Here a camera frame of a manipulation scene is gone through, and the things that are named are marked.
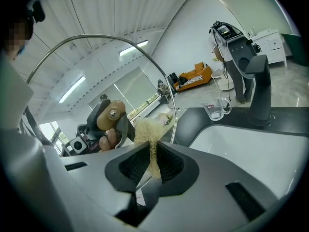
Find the white cabinet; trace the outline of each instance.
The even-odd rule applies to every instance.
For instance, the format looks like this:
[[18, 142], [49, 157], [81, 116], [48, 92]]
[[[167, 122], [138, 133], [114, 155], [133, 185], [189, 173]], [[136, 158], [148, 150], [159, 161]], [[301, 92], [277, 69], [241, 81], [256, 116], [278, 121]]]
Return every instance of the white cabinet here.
[[258, 55], [266, 54], [270, 64], [284, 62], [286, 65], [285, 52], [283, 49], [281, 35], [278, 30], [265, 30], [251, 38], [253, 44], [258, 44], [261, 47], [261, 52]]

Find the curved metal rail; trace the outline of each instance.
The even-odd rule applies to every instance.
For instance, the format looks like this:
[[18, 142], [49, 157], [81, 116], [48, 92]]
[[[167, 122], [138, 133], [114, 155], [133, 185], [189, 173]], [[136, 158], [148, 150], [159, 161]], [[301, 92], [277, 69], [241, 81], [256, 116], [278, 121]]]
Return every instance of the curved metal rail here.
[[119, 40], [119, 41], [126, 42], [126, 43], [130, 44], [131, 46], [135, 47], [136, 49], [138, 49], [141, 53], [143, 53], [145, 55], [145, 57], [148, 58], [153, 63], [153, 65], [155, 65], [157, 67], [157, 69], [161, 72], [161, 74], [165, 78], [165, 81], [166, 81], [166, 83], [168, 85], [168, 88], [169, 88], [170, 98], [171, 98], [173, 106], [174, 106], [175, 123], [174, 123], [173, 132], [172, 132], [172, 137], [171, 137], [171, 140], [170, 140], [170, 142], [173, 143], [174, 139], [175, 139], [176, 128], [177, 128], [177, 109], [176, 109], [176, 104], [175, 104], [175, 100], [174, 100], [174, 97], [173, 97], [173, 93], [172, 93], [171, 87], [169, 85], [169, 80], [168, 80], [166, 74], [164, 73], [164, 71], [161, 69], [161, 67], [144, 50], [142, 50], [140, 47], [137, 46], [137, 44], [133, 43], [130, 40], [127, 40], [127, 39], [124, 39], [124, 38], [119, 38], [119, 37], [116, 37], [116, 36], [111, 36], [111, 35], [103, 35], [103, 34], [82, 34], [82, 35], [75, 35], [75, 36], [66, 38], [65, 40], [63, 40], [59, 44], [57, 44], [53, 49], [51, 49], [41, 59], [41, 61], [37, 64], [37, 66], [30, 73], [30, 75], [29, 75], [29, 77], [27, 79], [27, 84], [30, 83], [30, 81], [32, 80], [34, 74], [38, 71], [39, 67], [45, 62], [45, 60], [51, 54], [53, 54], [59, 47], [61, 47], [62, 45], [64, 45], [67, 42], [70, 42], [70, 41], [73, 41], [73, 40], [78, 40], [78, 39], [83, 39], [83, 38], [103, 38], [103, 39]]

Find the sofa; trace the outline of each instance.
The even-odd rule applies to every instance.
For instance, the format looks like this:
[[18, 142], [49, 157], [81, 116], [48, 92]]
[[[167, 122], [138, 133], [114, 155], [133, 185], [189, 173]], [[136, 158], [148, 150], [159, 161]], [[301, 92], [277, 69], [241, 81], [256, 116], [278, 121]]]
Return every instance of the sofa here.
[[195, 64], [194, 67], [195, 69], [193, 71], [182, 73], [179, 75], [179, 77], [185, 77], [188, 81], [183, 85], [179, 85], [178, 82], [175, 83], [174, 88], [177, 92], [208, 83], [211, 80], [212, 71], [208, 65], [204, 67], [204, 63], [200, 62], [198, 64]]

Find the ceiling light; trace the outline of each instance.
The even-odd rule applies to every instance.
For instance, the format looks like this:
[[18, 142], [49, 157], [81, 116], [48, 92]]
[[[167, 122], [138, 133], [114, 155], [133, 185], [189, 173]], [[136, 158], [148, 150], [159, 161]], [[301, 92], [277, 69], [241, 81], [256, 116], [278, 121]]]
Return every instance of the ceiling light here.
[[85, 77], [81, 77], [66, 93], [65, 95], [61, 98], [59, 101], [59, 104], [63, 103], [64, 100], [81, 84], [84, 80], [86, 80]]
[[[147, 45], [147, 43], [148, 43], [148, 41], [142, 41], [142, 42], [138, 43], [137, 46], [138, 46], [138, 47], [142, 47], [142, 46], [144, 46], [144, 45]], [[133, 51], [134, 49], [136, 49], [136, 48], [135, 48], [135, 47], [130, 47], [130, 48], [126, 49], [126, 50], [123, 50], [123, 51], [121, 51], [121, 52], [119, 53], [119, 56], [122, 56], [122, 55], [124, 55], [124, 54], [127, 54], [128, 52], [131, 52], [131, 51]]]

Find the wooden spool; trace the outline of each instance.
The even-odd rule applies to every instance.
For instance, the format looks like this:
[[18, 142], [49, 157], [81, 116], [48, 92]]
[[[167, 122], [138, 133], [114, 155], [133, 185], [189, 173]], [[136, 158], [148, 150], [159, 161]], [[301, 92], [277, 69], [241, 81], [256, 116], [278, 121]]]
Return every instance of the wooden spool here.
[[122, 101], [112, 101], [98, 116], [97, 126], [103, 131], [114, 128], [124, 112], [126, 112], [126, 106]]

